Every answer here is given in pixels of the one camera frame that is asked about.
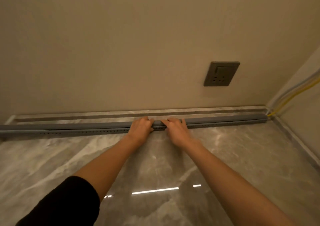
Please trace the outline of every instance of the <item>beige wall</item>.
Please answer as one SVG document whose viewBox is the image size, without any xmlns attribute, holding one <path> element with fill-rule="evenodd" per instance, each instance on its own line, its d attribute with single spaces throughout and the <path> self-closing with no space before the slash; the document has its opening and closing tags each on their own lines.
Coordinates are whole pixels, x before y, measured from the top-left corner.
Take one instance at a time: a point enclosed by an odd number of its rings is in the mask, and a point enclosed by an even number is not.
<svg viewBox="0 0 320 226">
<path fill-rule="evenodd" d="M 274 99 L 319 68 L 320 47 L 282 87 Z M 320 158 L 320 84 L 296 96 L 278 115 L 310 150 Z"/>
<path fill-rule="evenodd" d="M 11 114 L 266 104 L 320 44 L 319 0 L 0 0 Z M 203 87 L 210 61 L 240 61 Z"/>
</svg>

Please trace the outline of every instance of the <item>wall socket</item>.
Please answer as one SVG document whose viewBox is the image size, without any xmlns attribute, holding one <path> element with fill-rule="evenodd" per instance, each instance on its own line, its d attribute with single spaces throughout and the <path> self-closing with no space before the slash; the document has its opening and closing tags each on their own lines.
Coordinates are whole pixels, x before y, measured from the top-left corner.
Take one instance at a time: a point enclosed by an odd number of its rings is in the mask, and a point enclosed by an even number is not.
<svg viewBox="0 0 320 226">
<path fill-rule="evenodd" d="M 240 62 L 211 62 L 204 86 L 229 86 Z"/>
</svg>

